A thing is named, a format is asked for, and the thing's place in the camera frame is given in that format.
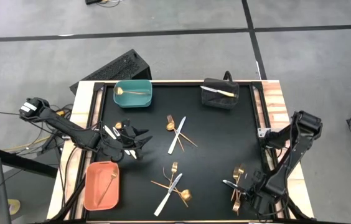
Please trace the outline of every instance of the gray carpet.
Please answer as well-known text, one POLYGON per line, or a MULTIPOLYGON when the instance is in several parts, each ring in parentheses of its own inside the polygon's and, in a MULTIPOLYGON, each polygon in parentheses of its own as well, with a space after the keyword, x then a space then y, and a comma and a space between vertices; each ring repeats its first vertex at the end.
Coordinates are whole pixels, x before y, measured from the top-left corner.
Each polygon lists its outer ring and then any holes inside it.
MULTIPOLYGON (((248 3, 255 27, 351 24, 348 0, 248 3)), ((0 37, 246 26, 240 0, 124 0, 112 9, 82 0, 0 0, 0 37)), ((351 30, 257 38, 268 78, 281 80, 289 114, 306 110, 324 122, 322 137, 302 162, 314 215, 351 222, 351 134, 345 123, 351 116, 351 30)), ((235 79, 258 79, 247 33, 0 42, 0 111, 16 113, 33 96, 72 103, 71 84, 129 49, 151 66, 154 79, 221 78, 225 70, 235 79)), ((16 116, 0 115, 1 149, 33 141, 38 133, 16 116)), ((16 223, 41 221, 54 182, 25 172, 16 176, 26 192, 7 184, 9 196, 26 205, 16 223)))

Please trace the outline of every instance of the black mat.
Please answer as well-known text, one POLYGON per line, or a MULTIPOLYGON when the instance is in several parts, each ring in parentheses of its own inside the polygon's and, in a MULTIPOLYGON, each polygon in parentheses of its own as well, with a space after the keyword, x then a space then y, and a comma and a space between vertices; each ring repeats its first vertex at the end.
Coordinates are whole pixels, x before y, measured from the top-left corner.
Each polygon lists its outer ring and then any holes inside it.
MULTIPOLYGON (((131 119, 137 128, 150 130, 153 135, 143 152, 144 159, 135 161, 125 156, 120 162, 120 200, 111 210, 88 212, 88 220, 247 220, 256 219, 249 206, 240 209, 239 217, 232 212, 232 189, 222 183, 232 180, 232 171, 244 163, 250 169, 261 170, 261 158, 256 135, 257 125, 249 85, 241 85, 240 98, 234 109, 228 111, 201 104, 198 85, 154 85, 152 104, 148 108, 122 109, 113 101, 113 87, 105 94, 101 120, 114 126, 122 119, 131 119), (177 143, 172 155, 167 153, 175 136, 166 131, 168 114, 176 126, 186 116, 182 133, 193 140, 194 147, 182 139, 185 152, 177 143), (190 189, 192 200, 187 208, 177 194, 172 194, 156 217, 154 211, 167 193, 166 189, 150 180, 169 184, 162 168, 171 175, 171 165, 178 162, 178 174, 183 176, 177 185, 180 190, 190 189)), ((248 185, 247 178, 240 184, 248 185)))

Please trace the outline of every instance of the table knife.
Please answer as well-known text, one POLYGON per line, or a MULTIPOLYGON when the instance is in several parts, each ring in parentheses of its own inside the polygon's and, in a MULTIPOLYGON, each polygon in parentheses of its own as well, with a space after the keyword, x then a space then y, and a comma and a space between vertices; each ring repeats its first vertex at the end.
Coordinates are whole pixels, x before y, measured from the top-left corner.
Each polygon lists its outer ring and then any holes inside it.
POLYGON ((181 177, 182 177, 182 174, 178 175, 177 178, 175 178, 174 182, 173 182, 173 183, 171 184, 171 186, 169 187, 169 190, 167 191, 166 196, 164 197, 164 199, 162 200, 162 202, 160 203, 160 205, 157 207, 157 209, 156 209, 156 211, 155 211, 155 213, 154 213, 155 216, 158 216, 158 215, 161 213, 161 211, 162 211, 164 205, 166 204, 167 200, 168 200, 169 197, 170 197, 171 192, 174 190, 174 187, 176 187, 176 185, 177 185, 178 181, 180 181, 181 177))
POLYGON ((174 147, 176 146, 176 143, 177 143, 178 135, 181 132, 181 128, 184 125, 185 119, 187 119, 187 117, 184 116, 184 118, 182 118, 182 120, 181 120, 180 125, 178 126, 177 131, 175 132, 175 138, 173 139, 173 142, 170 145, 169 151, 167 152, 168 154, 172 154, 173 153, 174 147))
POLYGON ((222 91, 222 90, 216 90, 207 86, 200 86, 202 89, 207 90, 207 91, 212 91, 214 93, 220 93, 223 94, 225 96, 229 96, 229 97, 235 97, 235 94, 227 92, 227 91, 222 91))
MULTIPOLYGON (((120 137, 120 133, 119 131, 115 128, 115 127, 112 127, 113 128, 113 132, 114 134, 117 136, 117 137, 120 137)), ((134 150, 124 150, 124 152, 130 156, 130 154, 134 157, 134 159, 137 159, 137 156, 136 156, 136 152, 134 150)))
POLYGON ((234 184, 233 182, 230 182, 229 180, 223 180, 223 183, 227 184, 228 186, 230 186, 234 190, 244 192, 243 188, 237 186, 236 184, 234 184))

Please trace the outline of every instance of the green bowl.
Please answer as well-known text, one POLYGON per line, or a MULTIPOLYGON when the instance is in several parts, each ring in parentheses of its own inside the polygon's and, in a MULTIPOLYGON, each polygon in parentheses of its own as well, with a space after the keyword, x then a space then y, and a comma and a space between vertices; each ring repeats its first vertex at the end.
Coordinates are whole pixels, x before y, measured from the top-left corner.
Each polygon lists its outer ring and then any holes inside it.
POLYGON ((117 95, 113 93, 113 100, 122 108, 139 108, 151 105, 152 101, 152 83, 149 80, 122 80, 116 83, 113 90, 120 87, 123 91, 134 91, 139 93, 148 93, 145 95, 123 93, 117 95))

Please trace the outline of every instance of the black stand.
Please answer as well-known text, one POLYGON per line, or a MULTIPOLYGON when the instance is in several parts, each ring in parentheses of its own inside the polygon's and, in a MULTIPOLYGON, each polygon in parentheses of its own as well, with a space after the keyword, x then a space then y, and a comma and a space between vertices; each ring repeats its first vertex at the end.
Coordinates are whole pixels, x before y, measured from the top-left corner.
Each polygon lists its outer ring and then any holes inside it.
POLYGON ((8 152, 0 150, 0 159, 4 165, 22 169, 35 174, 45 175, 47 177, 55 178, 57 176, 57 169, 31 159, 25 159, 8 152))

